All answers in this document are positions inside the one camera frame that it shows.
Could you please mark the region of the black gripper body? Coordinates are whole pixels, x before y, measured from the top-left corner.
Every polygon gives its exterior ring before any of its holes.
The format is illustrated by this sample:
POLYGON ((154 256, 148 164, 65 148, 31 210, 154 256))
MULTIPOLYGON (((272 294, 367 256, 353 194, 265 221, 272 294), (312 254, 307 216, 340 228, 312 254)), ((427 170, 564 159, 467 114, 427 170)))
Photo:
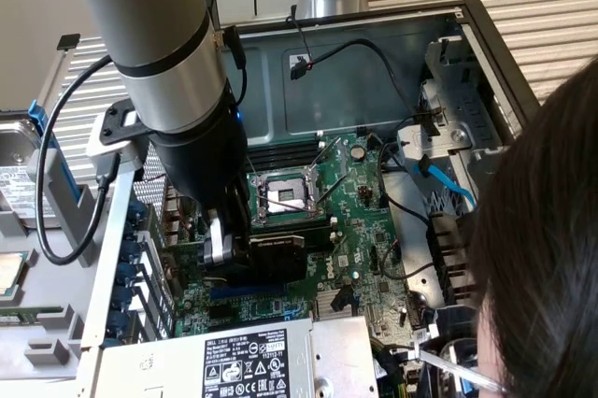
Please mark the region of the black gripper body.
POLYGON ((248 141, 237 107, 222 98, 206 120, 179 134, 149 136, 173 186, 201 206, 223 206, 244 167, 248 141))

